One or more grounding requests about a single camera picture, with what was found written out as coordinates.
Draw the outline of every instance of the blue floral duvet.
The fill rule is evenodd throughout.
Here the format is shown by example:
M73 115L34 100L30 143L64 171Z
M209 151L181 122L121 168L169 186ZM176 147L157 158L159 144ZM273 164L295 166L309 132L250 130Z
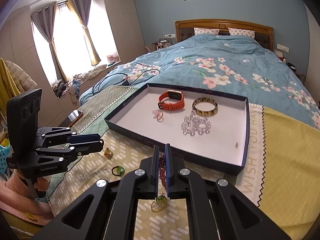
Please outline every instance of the blue floral duvet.
M250 37L199 34L120 65L108 75L115 73L126 73L130 84L135 81L132 86L140 87L148 79L150 83L245 96L250 103L270 107L320 129L320 111L300 80L273 52ZM123 78L107 78L101 82L100 91ZM89 89L80 97L80 105L92 96Z

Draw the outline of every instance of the pillow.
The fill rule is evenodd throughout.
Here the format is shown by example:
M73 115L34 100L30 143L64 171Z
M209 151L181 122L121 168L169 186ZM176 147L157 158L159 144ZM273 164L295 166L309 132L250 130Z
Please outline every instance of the pillow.
M220 29L204 29L204 28L195 28L195 35L198 34L213 34L219 35Z
M235 28L229 28L230 35L243 35L248 36L254 39L254 31L250 30L243 30L243 29L235 29Z

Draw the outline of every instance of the pink hair tie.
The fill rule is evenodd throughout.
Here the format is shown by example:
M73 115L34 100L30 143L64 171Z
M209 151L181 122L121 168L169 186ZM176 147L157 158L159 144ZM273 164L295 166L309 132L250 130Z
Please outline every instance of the pink hair tie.
M153 118L156 118L158 122L163 122L163 112L161 110L154 110L152 111L154 114Z

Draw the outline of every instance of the smartwatch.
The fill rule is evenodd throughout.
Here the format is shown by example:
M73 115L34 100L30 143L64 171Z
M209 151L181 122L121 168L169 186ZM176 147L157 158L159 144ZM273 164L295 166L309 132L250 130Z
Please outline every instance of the smartwatch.
M178 100L177 103L165 103L162 102L165 98L175 99ZM184 97L182 92L176 90L168 90L167 92L163 93L159 96L158 102L159 109L174 111L184 108Z

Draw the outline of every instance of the bed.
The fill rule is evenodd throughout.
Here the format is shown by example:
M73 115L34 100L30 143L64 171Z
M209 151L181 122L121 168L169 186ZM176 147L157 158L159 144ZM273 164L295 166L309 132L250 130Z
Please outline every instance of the bed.
M129 172L152 155L150 147L108 130L104 117L145 82L172 84L249 99L251 125L244 170L234 177L186 165L206 179L227 178L292 239L302 239L320 211L320 111L300 80L272 52L272 28L212 19L179 21L175 26L177 44L117 66L109 78L80 97L84 117L73 129L82 134L98 132L114 157L84 156L67 173L54 175L47 191L53 214L97 179L116 180L110 174L112 166L124 165ZM219 28L220 32L194 35L194 27ZM230 36L228 27L254 30L255 39ZM112 86L124 74L129 86ZM139 202L135 239L188 239L183 200L170 201L163 213L152 213L149 206L148 201Z

